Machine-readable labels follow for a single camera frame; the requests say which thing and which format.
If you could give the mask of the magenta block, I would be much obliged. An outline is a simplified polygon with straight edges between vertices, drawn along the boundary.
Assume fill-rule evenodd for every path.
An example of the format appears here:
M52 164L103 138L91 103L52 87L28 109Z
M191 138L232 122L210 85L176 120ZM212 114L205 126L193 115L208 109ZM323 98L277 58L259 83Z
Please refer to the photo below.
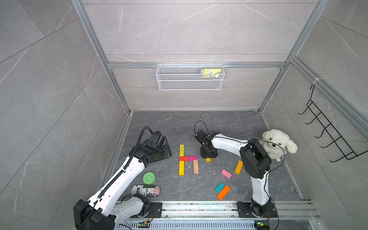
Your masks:
M188 160L189 161L197 161L198 160L198 157L197 156L189 156L188 157Z

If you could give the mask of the tan wooden block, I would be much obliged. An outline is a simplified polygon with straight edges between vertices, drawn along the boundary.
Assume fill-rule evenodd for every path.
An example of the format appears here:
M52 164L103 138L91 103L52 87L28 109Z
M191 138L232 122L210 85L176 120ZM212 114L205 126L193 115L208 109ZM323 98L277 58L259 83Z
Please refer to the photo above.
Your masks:
M194 174L199 174L198 160L193 160Z

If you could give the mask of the red block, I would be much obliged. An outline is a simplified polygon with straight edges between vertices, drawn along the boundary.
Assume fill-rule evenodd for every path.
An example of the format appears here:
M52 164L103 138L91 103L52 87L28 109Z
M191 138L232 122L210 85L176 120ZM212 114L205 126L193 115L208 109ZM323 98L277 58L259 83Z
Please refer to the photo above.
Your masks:
M187 161L189 161L189 157L187 157L187 156L180 156L179 157L179 161L187 162Z

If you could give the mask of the pink block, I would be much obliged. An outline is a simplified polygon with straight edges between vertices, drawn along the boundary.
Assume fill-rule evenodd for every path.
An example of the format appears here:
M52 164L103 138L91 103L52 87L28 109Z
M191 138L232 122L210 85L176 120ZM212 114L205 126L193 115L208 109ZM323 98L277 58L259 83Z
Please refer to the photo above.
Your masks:
M226 178L228 178L228 179L230 179L231 178L231 176L232 176L232 174L231 173L229 173L228 171L226 171L226 170L222 170L221 171L221 174L222 175L224 175Z

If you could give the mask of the orange-yellow block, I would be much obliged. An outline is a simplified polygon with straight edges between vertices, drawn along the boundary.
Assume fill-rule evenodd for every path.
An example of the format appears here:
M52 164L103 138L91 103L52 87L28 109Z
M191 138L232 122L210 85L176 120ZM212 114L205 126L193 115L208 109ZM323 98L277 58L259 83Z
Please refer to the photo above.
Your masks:
M234 173L237 174L237 175L240 175L242 168L243 168L243 162L238 161L238 164L236 166L236 169L235 169Z

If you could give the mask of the teal block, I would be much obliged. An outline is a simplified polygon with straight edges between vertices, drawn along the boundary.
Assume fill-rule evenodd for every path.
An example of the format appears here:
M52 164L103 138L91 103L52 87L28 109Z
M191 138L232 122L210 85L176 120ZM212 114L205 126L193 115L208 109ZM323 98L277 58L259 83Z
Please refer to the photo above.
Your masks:
M224 187L225 187L225 184L223 184L222 182L220 182L220 183L216 186L215 191L216 191L217 193L220 193L220 192L224 189Z

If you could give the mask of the orange block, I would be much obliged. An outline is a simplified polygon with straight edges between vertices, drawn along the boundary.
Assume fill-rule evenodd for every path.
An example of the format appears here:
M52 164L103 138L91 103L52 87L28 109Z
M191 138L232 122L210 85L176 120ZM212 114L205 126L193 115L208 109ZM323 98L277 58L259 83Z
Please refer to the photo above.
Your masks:
M231 188L229 186L225 186L224 189L217 194L217 198L219 200L222 200L227 194L228 192L231 190Z

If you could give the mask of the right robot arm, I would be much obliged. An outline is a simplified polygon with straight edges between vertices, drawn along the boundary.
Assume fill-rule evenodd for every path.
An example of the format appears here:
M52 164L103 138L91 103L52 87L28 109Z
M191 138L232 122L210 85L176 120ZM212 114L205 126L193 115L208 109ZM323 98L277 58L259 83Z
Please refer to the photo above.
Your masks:
M218 132L195 131L195 139L201 144L200 155L204 159L216 158L218 149L233 153L241 158L242 168L251 176L252 199L236 203L241 218L253 215L257 218L277 218L278 211L268 191L268 174L272 171L272 160L261 141L257 139L238 140Z

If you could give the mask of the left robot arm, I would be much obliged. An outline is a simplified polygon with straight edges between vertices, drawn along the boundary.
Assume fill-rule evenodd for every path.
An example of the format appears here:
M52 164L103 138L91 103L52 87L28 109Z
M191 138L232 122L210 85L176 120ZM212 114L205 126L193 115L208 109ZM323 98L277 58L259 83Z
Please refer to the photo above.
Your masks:
M87 201L79 200L74 208L74 224L78 230L113 230L131 217L155 217L149 198L136 192L128 200L117 203L131 182L151 163L172 156L166 136L143 127L136 145L118 171Z

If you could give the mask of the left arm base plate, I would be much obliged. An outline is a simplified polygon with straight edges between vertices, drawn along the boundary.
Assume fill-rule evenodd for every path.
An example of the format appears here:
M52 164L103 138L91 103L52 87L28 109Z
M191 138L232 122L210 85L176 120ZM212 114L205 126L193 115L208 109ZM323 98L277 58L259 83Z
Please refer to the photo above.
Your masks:
M146 204L144 207L144 214L149 215L149 219L161 218L163 211L163 203L162 202L150 202Z

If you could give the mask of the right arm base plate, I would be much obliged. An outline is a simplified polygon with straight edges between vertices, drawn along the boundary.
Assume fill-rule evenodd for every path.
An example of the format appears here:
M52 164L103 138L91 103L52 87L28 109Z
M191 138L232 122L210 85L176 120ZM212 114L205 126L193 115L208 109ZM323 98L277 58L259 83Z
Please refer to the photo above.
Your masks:
M236 203L238 215L240 218L277 218L278 214L275 205L269 200L265 205L261 206L256 202L241 202Z

